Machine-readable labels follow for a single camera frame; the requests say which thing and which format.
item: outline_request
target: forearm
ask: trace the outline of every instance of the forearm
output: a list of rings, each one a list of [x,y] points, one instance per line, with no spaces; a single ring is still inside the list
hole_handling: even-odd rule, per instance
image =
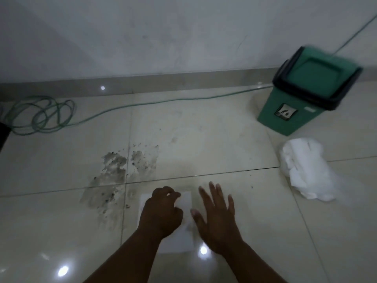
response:
[[[245,242],[235,244],[232,250],[224,255],[224,258],[236,276],[238,283],[286,283]]]
[[[160,242],[153,233],[137,229],[84,283],[147,282]]]

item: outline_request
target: person's hand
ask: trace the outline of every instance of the person's hand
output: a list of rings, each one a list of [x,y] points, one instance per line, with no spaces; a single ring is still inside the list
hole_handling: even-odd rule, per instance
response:
[[[191,209],[191,215],[206,245],[215,253],[224,256],[243,240],[234,218],[232,196],[228,196],[229,207],[227,208],[221,186],[216,184],[215,187],[212,182],[209,185],[213,201],[205,190],[199,187],[199,193],[207,211],[207,223],[196,209]]]
[[[181,225],[183,218],[183,211],[174,207],[180,196],[171,187],[155,189],[141,212],[138,229],[151,233],[160,240],[172,234]]]

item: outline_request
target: sticker on trash can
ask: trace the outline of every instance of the sticker on trash can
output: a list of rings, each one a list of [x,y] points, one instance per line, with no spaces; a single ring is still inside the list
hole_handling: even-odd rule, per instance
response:
[[[293,114],[295,114],[298,110],[290,107],[289,105],[283,103],[278,110],[276,110],[275,115],[280,117],[281,119],[288,121]]]

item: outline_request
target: person's arm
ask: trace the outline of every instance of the person's arm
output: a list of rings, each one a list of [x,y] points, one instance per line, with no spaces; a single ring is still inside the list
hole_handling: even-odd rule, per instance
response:
[[[212,182],[209,185],[213,201],[206,191],[199,187],[207,212],[207,223],[199,211],[191,209],[203,241],[213,252],[225,258],[239,283],[286,282],[243,241],[234,218],[232,196],[228,196],[227,208],[221,186],[216,184],[215,187]]]
[[[183,211],[174,207],[180,196],[170,187],[155,189],[134,234],[84,283],[147,282],[161,240],[181,225]]]

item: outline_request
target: white paper sheet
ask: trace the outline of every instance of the white paper sheet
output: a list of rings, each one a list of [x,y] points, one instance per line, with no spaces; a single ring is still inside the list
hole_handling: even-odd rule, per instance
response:
[[[140,195],[138,226],[145,202],[151,196],[152,194]],[[182,192],[181,197],[175,202],[175,206],[183,210],[182,224],[171,235],[161,241],[157,253],[179,253],[192,251],[194,249],[192,238],[193,220],[190,214],[192,207],[191,192]]]

